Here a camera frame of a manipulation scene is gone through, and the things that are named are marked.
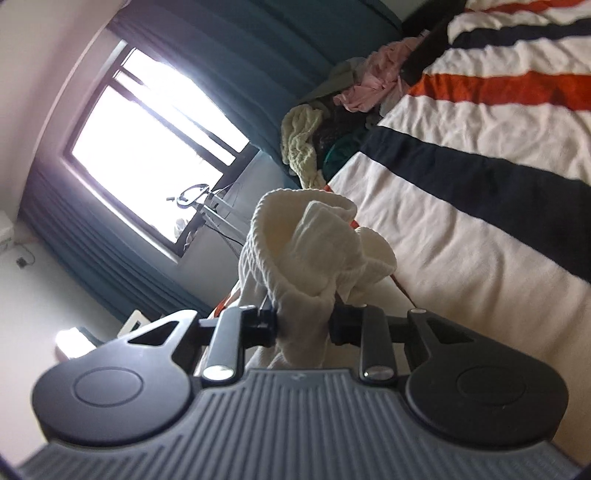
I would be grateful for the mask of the olive grey garment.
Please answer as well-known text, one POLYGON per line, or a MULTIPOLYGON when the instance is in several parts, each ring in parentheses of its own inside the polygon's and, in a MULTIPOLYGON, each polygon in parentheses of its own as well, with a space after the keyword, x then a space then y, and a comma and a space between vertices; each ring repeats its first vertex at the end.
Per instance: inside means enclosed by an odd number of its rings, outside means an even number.
POLYGON ((366 70, 366 59, 353 57, 335 65, 329 72, 329 76, 314 90, 301 97, 298 104, 310 103, 327 96, 337 95, 339 92, 352 87, 358 82, 366 70))

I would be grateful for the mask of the teal curtain right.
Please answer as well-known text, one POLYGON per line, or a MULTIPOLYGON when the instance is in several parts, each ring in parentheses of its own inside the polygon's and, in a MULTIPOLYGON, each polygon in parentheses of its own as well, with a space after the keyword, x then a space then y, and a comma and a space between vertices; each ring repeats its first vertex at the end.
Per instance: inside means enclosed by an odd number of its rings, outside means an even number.
POLYGON ((401 39, 380 1, 130 1, 108 27, 191 79, 264 153, 336 64, 401 39))

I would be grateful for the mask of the striped bed blanket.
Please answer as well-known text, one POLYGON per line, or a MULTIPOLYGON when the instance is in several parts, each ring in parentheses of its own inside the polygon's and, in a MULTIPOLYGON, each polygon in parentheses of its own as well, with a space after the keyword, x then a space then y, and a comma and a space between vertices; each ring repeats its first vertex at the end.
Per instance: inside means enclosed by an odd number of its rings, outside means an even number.
POLYGON ((323 191, 388 241, 424 308, 533 356, 590 404, 590 5, 471 1, 323 191))

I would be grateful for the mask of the metal tripod stand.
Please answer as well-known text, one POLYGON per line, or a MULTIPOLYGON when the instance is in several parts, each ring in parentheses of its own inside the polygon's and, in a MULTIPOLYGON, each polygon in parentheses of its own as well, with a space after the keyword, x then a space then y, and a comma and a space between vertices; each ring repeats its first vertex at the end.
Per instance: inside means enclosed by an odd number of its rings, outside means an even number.
POLYGON ((213 189, 204 183, 194 184, 176 196, 167 197, 166 202, 172 202, 180 209, 194 210, 200 226, 242 246, 250 220, 224 199, 226 191, 228 187, 213 189))

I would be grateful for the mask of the teal curtain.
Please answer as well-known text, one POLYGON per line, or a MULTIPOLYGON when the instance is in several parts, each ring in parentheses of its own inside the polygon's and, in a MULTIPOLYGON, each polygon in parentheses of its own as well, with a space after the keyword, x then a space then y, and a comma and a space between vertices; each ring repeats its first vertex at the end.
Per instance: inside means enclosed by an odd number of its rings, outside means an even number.
POLYGON ((191 79, 264 153, 336 64, 401 39, 380 1, 130 1, 108 27, 191 79))
POLYGON ((50 166, 29 173, 20 214, 64 269, 111 315, 123 322, 134 310, 151 320, 182 309, 202 318, 211 306, 198 299, 107 226, 50 166))

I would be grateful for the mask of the dark green garment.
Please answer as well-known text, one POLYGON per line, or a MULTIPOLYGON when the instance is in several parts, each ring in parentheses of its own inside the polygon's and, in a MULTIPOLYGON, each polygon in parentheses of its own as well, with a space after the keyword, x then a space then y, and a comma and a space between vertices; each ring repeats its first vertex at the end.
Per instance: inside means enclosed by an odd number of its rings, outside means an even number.
POLYGON ((322 175, 329 182, 346 165, 353 155, 360 150, 365 136, 363 133, 348 134, 335 141, 322 163, 322 175))

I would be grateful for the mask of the white knit sweater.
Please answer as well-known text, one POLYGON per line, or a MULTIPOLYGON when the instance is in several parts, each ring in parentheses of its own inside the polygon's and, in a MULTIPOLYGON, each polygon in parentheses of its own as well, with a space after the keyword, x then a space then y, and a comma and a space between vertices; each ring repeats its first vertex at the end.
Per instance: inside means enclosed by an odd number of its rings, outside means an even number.
POLYGON ((273 347, 256 347, 249 369, 359 367, 359 350, 329 341, 335 300, 406 316, 412 302, 394 282, 388 241, 355 226, 358 208, 322 190, 277 189, 259 200, 238 262, 233 306, 270 300, 279 318, 273 347))

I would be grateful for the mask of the teal curtain left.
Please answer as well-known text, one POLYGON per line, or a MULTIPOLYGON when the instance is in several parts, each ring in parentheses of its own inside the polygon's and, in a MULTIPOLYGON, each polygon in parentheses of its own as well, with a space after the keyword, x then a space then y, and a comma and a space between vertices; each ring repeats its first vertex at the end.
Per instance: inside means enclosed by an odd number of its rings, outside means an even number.
POLYGON ((182 309, 202 318, 211 306, 198 299, 107 226, 50 166, 29 173, 20 214, 64 269, 111 315, 123 322, 134 310, 151 320, 182 309))

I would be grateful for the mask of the pink garment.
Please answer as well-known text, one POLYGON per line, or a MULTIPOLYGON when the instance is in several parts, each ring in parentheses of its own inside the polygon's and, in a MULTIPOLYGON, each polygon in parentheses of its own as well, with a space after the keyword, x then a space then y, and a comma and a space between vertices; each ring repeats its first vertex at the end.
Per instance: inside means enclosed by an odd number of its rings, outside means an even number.
POLYGON ((363 64, 360 79, 332 101, 352 113, 368 113, 377 108, 382 117, 386 116, 409 89, 401 70, 424 38, 424 35, 408 37, 377 49, 363 64))

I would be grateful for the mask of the window with dark frame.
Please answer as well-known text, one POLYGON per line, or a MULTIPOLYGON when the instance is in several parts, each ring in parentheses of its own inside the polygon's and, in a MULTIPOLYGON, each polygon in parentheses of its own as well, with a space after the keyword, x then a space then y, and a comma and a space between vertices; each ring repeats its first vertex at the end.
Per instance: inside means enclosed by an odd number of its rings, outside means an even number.
POLYGON ((229 191, 256 153, 190 79, 124 41, 65 147, 110 205, 177 256, 211 230, 166 198, 200 183, 229 191))

